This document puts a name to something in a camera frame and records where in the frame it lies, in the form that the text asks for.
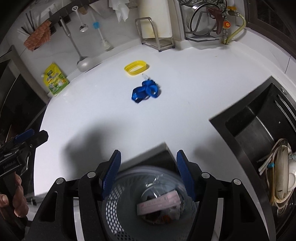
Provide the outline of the person's left hand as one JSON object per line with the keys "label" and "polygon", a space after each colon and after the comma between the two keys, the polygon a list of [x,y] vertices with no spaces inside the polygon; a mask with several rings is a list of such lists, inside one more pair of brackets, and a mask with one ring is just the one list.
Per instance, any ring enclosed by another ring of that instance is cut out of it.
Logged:
{"label": "person's left hand", "polygon": [[[26,198],[23,194],[23,187],[22,187],[22,180],[19,175],[14,173],[15,176],[15,184],[16,184],[16,191],[13,197],[13,207],[14,207],[14,214],[17,217],[23,218],[27,216],[29,212],[29,207],[27,205]],[[6,195],[1,194],[1,215],[4,218],[8,218],[11,214],[6,210],[7,207],[10,206],[9,199]]]}

